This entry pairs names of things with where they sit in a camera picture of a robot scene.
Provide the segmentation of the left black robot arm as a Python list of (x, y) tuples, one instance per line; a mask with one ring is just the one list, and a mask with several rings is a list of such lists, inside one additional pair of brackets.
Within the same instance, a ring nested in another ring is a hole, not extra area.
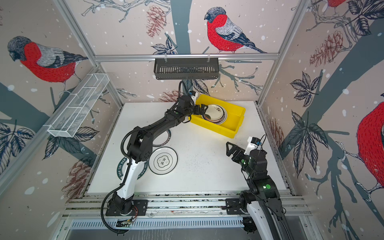
[(208, 106), (196, 104), (196, 98), (183, 95), (168, 109), (164, 116), (146, 127), (135, 127), (127, 133), (121, 142), (121, 152), (127, 158), (127, 168), (119, 187), (107, 194), (112, 196), (109, 206), (122, 215), (128, 215), (134, 208), (133, 197), (141, 165), (153, 152), (153, 142), (162, 133), (183, 123), (186, 117), (203, 116)]

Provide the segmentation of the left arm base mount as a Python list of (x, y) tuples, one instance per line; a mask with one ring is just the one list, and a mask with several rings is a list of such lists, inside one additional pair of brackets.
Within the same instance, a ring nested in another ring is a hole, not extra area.
[(148, 200), (109, 200), (107, 205), (106, 216), (145, 216), (148, 208), (148, 203)]

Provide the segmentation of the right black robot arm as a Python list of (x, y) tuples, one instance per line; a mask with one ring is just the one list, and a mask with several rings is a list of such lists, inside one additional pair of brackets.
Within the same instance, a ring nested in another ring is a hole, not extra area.
[(241, 166), (249, 187), (241, 191), (238, 199), (226, 199), (227, 214), (248, 214), (243, 218), (244, 231), (257, 232), (262, 240), (292, 240), (280, 193), (268, 175), (267, 152), (261, 140), (251, 138), (246, 149), (227, 142), (226, 155)]

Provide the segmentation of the green red rimmed white plate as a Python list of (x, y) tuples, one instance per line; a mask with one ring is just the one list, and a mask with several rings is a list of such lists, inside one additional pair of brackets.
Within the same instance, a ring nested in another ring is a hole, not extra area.
[(219, 121), (219, 122), (211, 122), (211, 123), (214, 123), (214, 124), (217, 124), (217, 125), (221, 125), (222, 123), (224, 123), (227, 120), (228, 113), (227, 113), (227, 111), (226, 111), (226, 109), (224, 107), (222, 107), (222, 108), (224, 109), (224, 112), (225, 112), (225, 116), (223, 117), (223, 119), (221, 121)]

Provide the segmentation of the cream plate with dark patch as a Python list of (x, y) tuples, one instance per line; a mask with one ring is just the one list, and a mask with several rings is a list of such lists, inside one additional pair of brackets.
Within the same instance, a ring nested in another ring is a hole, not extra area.
[(224, 109), (218, 105), (208, 105), (209, 108), (206, 111), (205, 119), (210, 122), (219, 122), (225, 116)]

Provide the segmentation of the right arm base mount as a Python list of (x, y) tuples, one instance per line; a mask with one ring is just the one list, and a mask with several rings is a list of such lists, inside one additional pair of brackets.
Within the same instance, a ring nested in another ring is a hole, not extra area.
[(237, 199), (225, 199), (225, 210), (227, 215), (248, 215), (247, 203), (245, 200)]

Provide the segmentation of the green lettered plate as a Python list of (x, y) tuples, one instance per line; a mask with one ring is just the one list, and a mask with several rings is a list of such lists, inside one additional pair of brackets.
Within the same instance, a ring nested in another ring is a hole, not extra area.
[[(124, 157), (120, 160), (120, 162), (117, 166), (117, 176), (120, 180), (122, 180), (124, 178), (124, 174), (125, 174), (126, 168), (127, 168), (127, 163), (128, 163), (128, 158)], [(140, 179), (141, 177), (144, 176), (147, 169), (148, 169), (148, 162), (145, 162), (143, 165), (142, 171), (138, 175), (138, 179)]]

